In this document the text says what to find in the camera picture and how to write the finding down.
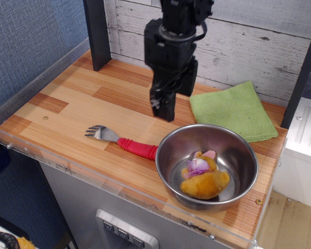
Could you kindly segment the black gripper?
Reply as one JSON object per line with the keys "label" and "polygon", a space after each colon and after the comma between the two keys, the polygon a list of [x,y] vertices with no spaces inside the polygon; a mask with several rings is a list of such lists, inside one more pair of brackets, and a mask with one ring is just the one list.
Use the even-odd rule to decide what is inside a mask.
{"label": "black gripper", "polygon": [[177,93],[191,96],[198,62],[192,40],[170,40],[163,36],[162,19],[153,19],[144,30],[145,63],[153,70],[150,103],[153,115],[171,122],[175,117],[176,93],[168,89],[178,84]]}

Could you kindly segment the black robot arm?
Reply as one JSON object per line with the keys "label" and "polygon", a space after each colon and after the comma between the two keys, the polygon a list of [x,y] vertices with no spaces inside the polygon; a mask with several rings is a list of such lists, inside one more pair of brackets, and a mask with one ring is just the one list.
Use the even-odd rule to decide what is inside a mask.
{"label": "black robot arm", "polygon": [[144,30],[145,63],[153,70],[150,103],[154,116],[174,120],[176,94],[191,96],[197,76],[196,41],[207,33],[214,1],[161,1],[163,17]]}

